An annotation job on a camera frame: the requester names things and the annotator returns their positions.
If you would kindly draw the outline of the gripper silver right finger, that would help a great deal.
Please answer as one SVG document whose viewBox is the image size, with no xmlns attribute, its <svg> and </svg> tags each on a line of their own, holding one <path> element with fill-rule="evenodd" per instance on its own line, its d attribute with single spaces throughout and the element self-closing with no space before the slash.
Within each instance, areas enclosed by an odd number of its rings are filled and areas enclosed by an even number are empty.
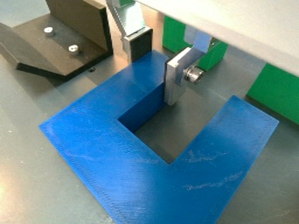
<svg viewBox="0 0 299 224">
<path fill-rule="evenodd" d="M 184 96 L 188 83 L 197 84 L 202 80 L 204 71 L 196 63 L 210 49 L 212 35 L 188 26 L 185 41 L 193 47 L 186 47 L 165 64 L 163 100 L 169 105 L 174 105 Z"/>
</svg>

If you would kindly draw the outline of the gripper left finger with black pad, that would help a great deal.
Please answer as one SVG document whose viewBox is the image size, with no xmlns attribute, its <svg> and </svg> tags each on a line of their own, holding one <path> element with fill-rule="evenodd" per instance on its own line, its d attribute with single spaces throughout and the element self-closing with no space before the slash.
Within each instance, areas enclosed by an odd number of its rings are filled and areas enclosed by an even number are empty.
<svg viewBox="0 0 299 224">
<path fill-rule="evenodd" d="M 122 33 L 123 50 L 130 63 L 153 51 L 154 29 L 146 25 L 141 3 L 135 0 L 106 0 Z"/>
</svg>

